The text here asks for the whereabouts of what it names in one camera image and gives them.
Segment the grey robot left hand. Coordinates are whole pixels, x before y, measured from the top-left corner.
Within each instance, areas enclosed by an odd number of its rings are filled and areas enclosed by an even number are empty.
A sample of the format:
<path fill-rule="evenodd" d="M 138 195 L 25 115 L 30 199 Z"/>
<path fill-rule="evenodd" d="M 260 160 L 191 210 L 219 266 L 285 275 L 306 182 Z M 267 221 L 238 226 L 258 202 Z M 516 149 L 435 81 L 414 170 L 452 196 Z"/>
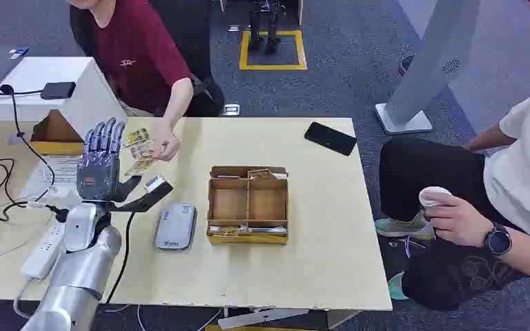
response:
<path fill-rule="evenodd" d="M 124 202 L 139 185 L 140 175 L 119 180 L 124 128 L 123 121 L 111 117 L 87 131 L 77 164 L 77 190 L 83 200 Z"/>

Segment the hand of person beside table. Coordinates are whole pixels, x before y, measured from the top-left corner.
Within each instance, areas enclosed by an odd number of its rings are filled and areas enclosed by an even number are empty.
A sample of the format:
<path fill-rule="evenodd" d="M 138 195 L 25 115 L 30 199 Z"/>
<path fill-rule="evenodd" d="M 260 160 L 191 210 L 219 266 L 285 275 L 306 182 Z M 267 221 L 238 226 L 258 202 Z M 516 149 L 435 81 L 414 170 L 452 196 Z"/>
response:
<path fill-rule="evenodd" d="M 426 208 L 426 216 L 435 233 L 457 245 L 481 248 L 493 223 L 469 202 L 442 192 L 426 192 L 425 199 L 435 202 Z"/>

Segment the hand of person across desk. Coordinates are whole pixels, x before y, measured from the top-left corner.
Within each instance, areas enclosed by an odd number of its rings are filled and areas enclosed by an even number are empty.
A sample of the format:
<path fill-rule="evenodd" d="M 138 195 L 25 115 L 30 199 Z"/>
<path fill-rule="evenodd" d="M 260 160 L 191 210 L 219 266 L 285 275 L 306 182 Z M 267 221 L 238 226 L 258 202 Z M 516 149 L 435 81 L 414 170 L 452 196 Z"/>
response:
<path fill-rule="evenodd" d="M 156 160 L 169 162 L 179 151 L 180 140 L 169 123 L 160 121 L 153 130 L 153 153 Z"/>

